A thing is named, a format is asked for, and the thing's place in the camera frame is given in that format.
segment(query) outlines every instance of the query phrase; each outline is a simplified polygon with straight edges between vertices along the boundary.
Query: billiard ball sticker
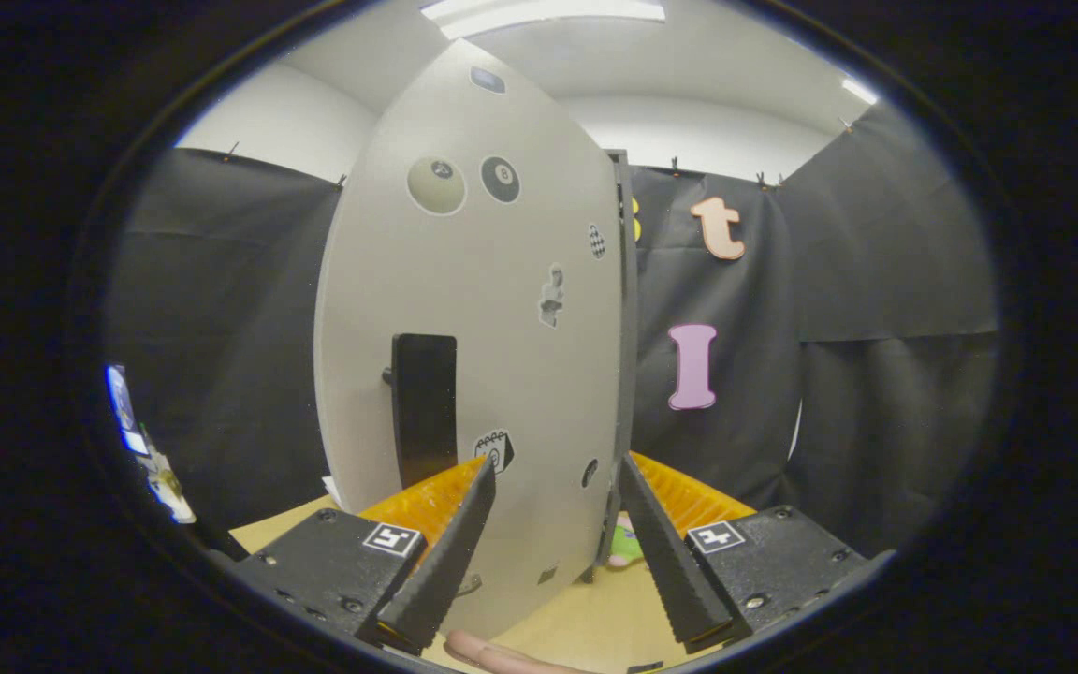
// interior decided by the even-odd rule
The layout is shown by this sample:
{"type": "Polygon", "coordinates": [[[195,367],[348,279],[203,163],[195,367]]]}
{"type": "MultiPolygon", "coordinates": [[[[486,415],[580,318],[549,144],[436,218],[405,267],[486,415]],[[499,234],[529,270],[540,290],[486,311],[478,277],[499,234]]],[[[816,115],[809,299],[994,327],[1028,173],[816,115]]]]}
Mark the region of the billiard ball sticker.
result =
{"type": "Polygon", "coordinates": [[[445,217],[464,205],[464,176],[454,163],[444,157],[420,157],[406,174],[406,190],[418,208],[445,217]]]}
{"type": "Polygon", "coordinates": [[[488,157],[480,163],[480,180],[485,183],[488,195],[503,204],[517,200],[522,187],[514,166],[501,157],[488,157]]]}

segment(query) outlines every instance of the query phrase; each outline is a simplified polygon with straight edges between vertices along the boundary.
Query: icon sticker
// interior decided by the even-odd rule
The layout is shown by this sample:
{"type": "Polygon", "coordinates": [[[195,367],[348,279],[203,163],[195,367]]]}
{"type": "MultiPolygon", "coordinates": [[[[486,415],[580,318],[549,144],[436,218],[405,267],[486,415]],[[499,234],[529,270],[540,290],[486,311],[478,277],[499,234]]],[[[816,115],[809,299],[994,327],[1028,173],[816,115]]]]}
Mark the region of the icon sticker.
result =
{"type": "Polygon", "coordinates": [[[715,522],[697,528],[690,528],[689,535],[692,536],[694,545],[697,546],[697,550],[702,551],[702,554],[713,554],[718,550],[733,548],[747,541],[742,534],[735,532],[730,522],[715,522]]]}
{"type": "Polygon", "coordinates": [[[498,428],[485,432],[476,440],[471,455],[474,457],[488,456],[488,462],[493,464],[493,472],[500,474],[514,460],[514,445],[510,443],[510,435],[505,428],[498,428]]]}
{"type": "Polygon", "coordinates": [[[593,252],[593,259],[595,260],[600,260],[607,256],[607,238],[602,236],[598,225],[592,222],[590,222],[590,252],[593,252]]]}
{"type": "Polygon", "coordinates": [[[415,547],[419,533],[405,526],[393,524],[377,524],[377,527],[364,539],[364,546],[384,551],[397,556],[405,556],[415,547]]]}
{"type": "Polygon", "coordinates": [[[554,330],[556,315],[564,311],[564,270],[553,264],[548,276],[550,280],[539,289],[539,321],[554,330]]]}

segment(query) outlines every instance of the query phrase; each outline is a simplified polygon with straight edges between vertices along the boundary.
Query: small sign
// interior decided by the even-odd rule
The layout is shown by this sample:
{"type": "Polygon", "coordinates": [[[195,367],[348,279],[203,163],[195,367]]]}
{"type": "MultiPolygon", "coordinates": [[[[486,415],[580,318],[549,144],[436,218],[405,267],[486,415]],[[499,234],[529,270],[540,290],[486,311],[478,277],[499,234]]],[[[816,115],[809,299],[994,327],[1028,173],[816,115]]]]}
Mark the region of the small sign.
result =
{"type": "Polygon", "coordinates": [[[735,532],[730,522],[715,522],[697,528],[690,528],[689,535],[692,536],[694,545],[697,546],[697,550],[702,551],[702,554],[713,554],[718,550],[733,548],[740,542],[747,541],[742,534],[735,532]]]}
{"type": "Polygon", "coordinates": [[[405,556],[415,541],[418,540],[419,533],[405,526],[395,526],[393,524],[377,524],[377,527],[364,539],[364,546],[375,548],[397,556],[405,556]]]}

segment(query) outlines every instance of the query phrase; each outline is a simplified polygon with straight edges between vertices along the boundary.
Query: black curtain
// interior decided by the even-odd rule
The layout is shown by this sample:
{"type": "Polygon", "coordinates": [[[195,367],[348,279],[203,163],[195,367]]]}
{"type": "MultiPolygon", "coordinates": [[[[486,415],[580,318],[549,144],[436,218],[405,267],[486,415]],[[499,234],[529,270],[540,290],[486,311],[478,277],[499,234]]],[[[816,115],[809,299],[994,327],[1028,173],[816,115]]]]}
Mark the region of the black curtain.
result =
{"type": "Polygon", "coordinates": [[[338,191],[286,167],[171,150],[116,250],[107,353],[198,521],[235,528],[322,493],[318,269],[338,191]]]}
{"type": "Polygon", "coordinates": [[[981,217],[884,102],[775,197],[791,234],[803,404],[773,500],[875,554],[932,514],[983,423],[997,318],[981,217]]]}
{"type": "Polygon", "coordinates": [[[638,370],[632,448],[751,503],[766,496],[790,452],[800,400],[791,243],[782,210],[758,184],[718,175],[634,167],[641,235],[638,370]],[[741,221],[737,260],[714,257],[689,208],[718,196],[741,221]],[[673,326],[711,325],[713,407],[673,410],[673,326]]]}

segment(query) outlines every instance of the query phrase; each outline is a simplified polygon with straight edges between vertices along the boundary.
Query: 8 ball sticker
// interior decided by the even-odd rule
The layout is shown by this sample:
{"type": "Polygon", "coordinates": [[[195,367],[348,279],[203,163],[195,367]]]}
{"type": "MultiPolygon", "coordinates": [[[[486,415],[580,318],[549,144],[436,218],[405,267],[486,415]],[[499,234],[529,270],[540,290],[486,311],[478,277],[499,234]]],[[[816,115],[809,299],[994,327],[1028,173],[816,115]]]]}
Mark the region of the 8 ball sticker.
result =
{"type": "Polygon", "coordinates": [[[519,173],[510,162],[501,157],[488,157],[480,165],[480,179],[492,197],[500,203],[510,204],[519,197],[522,184],[519,173]]]}

